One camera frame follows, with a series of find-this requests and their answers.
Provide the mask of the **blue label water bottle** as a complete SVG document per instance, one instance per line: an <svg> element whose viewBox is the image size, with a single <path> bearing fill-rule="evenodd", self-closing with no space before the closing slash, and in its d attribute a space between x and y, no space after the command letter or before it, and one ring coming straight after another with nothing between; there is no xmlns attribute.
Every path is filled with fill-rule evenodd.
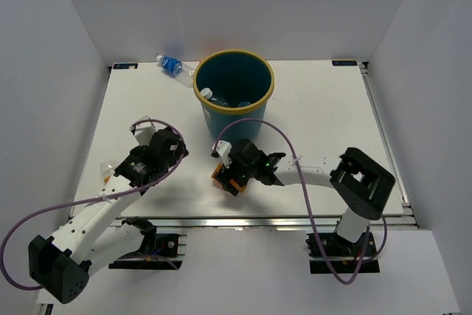
<svg viewBox="0 0 472 315"><path fill-rule="evenodd" d="M226 100L223 100L221 102L222 106L225 107L225 108L244 108L246 106L249 106L251 105L251 103L249 101L240 101L240 102L230 102L230 101L226 101Z"/></svg>
<svg viewBox="0 0 472 315"><path fill-rule="evenodd" d="M163 55L157 55L156 61L169 76L187 87L192 87L195 73L192 67L176 58Z"/></svg>

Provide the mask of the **orange plastic bottle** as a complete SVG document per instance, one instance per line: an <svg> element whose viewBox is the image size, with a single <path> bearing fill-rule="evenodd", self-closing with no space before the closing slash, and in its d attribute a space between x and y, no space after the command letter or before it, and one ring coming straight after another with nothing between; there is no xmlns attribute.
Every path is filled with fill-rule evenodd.
<svg viewBox="0 0 472 315"><path fill-rule="evenodd" d="M239 174L236 170L225 167L223 163L219 163L212 173L212 180L224 191L233 196L242 193L248 184L248 179Z"/></svg>

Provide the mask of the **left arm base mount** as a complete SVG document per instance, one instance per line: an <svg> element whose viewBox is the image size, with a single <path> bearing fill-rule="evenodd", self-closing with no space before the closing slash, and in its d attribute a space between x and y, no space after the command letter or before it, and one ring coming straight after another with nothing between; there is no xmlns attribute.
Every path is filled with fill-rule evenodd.
<svg viewBox="0 0 472 315"><path fill-rule="evenodd" d="M149 220L135 217L121 222L121 226L135 226L143 239L139 248L121 256L108 265L109 269L177 271L185 255L185 235L159 232Z"/></svg>

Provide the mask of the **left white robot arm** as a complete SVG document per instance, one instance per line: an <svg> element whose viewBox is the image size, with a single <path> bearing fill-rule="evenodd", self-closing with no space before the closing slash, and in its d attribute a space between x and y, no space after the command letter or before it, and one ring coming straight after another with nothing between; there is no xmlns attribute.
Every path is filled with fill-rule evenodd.
<svg viewBox="0 0 472 315"><path fill-rule="evenodd" d="M171 128L151 126L136 135L138 146L118 165L107 166L99 201L87 204L48 238L36 236L28 246L29 273L62 304L76 299L91 275L122 256L147 257L164 243L145 218L125 219L117 231L105 231L130 205L161 181L187 156L183 139Z"/></svg>

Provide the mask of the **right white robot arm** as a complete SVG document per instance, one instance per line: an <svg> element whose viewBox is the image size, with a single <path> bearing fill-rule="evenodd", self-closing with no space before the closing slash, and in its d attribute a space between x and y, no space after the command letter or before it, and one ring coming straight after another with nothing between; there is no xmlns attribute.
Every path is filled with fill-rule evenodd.
<svg viewBox="0 0 472 315"><path fill-rule="evenodd" d="M266 154L248 140L235 144L219 141L214 157L220 159L212 178L233 196L251 180L266 186L306 185L335 190L347 205L333 236L334 249L350 255L360 245L361 234L383 215L395 177L358 148L348 148L337 159L320 158L301 165L285 153Z"/></svg>

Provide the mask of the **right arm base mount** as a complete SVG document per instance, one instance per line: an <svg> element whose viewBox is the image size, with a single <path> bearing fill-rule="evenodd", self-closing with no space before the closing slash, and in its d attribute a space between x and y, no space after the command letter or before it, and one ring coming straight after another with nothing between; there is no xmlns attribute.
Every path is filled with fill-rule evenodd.
<svg viewBox="0 0 472 315"><path fill-rule="evenodd" d="M357 262L360 260L362 243L365 240L365 232L356 243L343 244L335 239L335 235L330 232L319 234L324 250L333 268L339 274L352 274L355 271ZM330 274L324 258L316 244L313 233L307 235L305 240L308 248L309 264L311 274ZM380 272L379 262L377 260L377 247L373 234L368 236L366 251L362 265L359 269L361 274L374 274Z"/></svg>

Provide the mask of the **clear bottle with yellow band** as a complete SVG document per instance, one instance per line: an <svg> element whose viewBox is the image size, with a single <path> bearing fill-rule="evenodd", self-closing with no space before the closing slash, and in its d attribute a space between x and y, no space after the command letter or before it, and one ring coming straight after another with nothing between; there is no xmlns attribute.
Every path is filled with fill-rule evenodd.
<svg viewBox="0 0 472 315"><path fill-rule="evenodd" d="M116 160L107 160L100 164L100 175L103 184L108 183L118 165L119 162Z"/></svg>

